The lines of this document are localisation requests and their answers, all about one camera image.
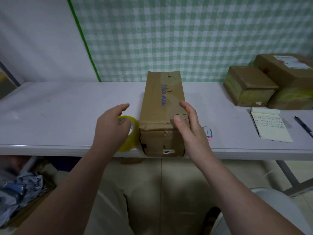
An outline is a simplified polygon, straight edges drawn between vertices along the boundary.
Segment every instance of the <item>finger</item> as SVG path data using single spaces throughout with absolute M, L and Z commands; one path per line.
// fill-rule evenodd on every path
M 125 119 L 125 121 L 119 126 L 122 131 L 128 135 L 129 130 L 131 129 L 131 120 L 130 119 Z
M 121 105 L 117 105 L 111 109 L 109 109 L 109 111 L 112 111 L 114 116 L 120 116 L 122 114 L 123 111 L 125 111 L 127 108 L 129 107 L 129 104 L 121 104 Z
M 184 141 L 189 141 L 191 137 L 194 137 L 194 134 L 191 132 L 186 122 L 179 115 L 175 115 L 174 124 L 182 135 Z
M 196 110 L 187 102 L 181 101 L 179 104 L 185 108 L 185 110 L 188 113 L 188 118 L 189 118 L 189 123 L 190 123 L 190 128 L 191 130 L 198 129 L 200 124 L 198 120 L 198 115 Z

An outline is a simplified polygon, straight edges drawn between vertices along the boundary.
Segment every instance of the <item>hand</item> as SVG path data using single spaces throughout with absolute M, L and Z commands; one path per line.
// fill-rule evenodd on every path
M 98 118 L 95 137 L 91 146 L 94 152 L 106 153 L 113 157 L 123 143 L 126 142 L 131 128 L 131 121 L 126 119 L 120 124 L 118 117 L 128 107 L 129 104 L 115 106 Z
M 190 128 L 179 115 L 175 115 L 174 123 L 184 139 L 185 149 L 189 158 L 199 168 L 205 160 L 214 156 L 214 154 L 210 148 L 207 136 L 199 124 L 196 110 L 187 102 L 181 101 L 179 104 L 188 113 Z

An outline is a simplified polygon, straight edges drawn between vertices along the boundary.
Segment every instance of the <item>fingernail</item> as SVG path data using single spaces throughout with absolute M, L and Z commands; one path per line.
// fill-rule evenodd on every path
M 182 120 L 182 118 L 181 118 L 179 115 L 175 115 L 175 116 L 174 116 L 174 120 L 175 120 L 176 122 L 180 122 L 180 121 Z

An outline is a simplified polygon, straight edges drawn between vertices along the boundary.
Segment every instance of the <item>green zipper trim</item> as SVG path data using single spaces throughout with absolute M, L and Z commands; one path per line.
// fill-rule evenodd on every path
M 97 78 L 98 78 L 99 82 L 102 82 L 101 79 L 100 79 L 100 77 L 99 77 L 98 71 L 97 71 L 97 69 L 96 69 L 95 63 L 94 63 L 94 61 L 92 60 L 92 57 L 91 57 L 91 54 L 90 54 L 90 51 L 89 51 L 89 48 L 88 48 L 86 39 L 85 39 L 85 37 L 84 37 L 83 30 L 82 30 L 81 27 L 80 27 L 80 24 L 79 24 L 77 15 L 76 15 L 76 13 L 75 13 L 75 11 L 74 11 L 72 2 L 71 2 L 71 0 L 67 0 L 67 2 L 68 2 L 69 7 L 70 7 L 70 9 L 71 9 L 71 11 L 72 11 L 72 14 L 73 14 L 73 17 L 74 17 L 74 19 L 75 19 L 75 22 L 76 22 L 77 28 L 78 28 L 78 30 L 79 30 L 80 36 L 81 36 L 81 38 L 83 39 L 83 42 L 84 42 L 86 51 L 87 51 L 87 53 L 88 53 L 90 62 L 91 62 L 91 64 L 92 64 L 92 66 L 94 67 L 94 70 L 95 70 L 95 73 L 96 73 L 96 75 L 97 75 Z

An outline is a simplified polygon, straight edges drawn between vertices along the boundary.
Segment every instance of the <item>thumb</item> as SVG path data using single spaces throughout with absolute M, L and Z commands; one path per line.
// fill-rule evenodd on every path
M 193 135 L 190 128 L 187 126 L 186 122 L 179 115 L 175 115 L 174 124 L 176 125 L 178 131 L 182 135 L 184 141 L 187 141 L 187 139 Z
M 130 119 L 125 119 L 125 121 L 119 127 L 121 127 L 123 133 L 128 135 L 129 134 L 129 130 L 131 129 L 131 120 Z

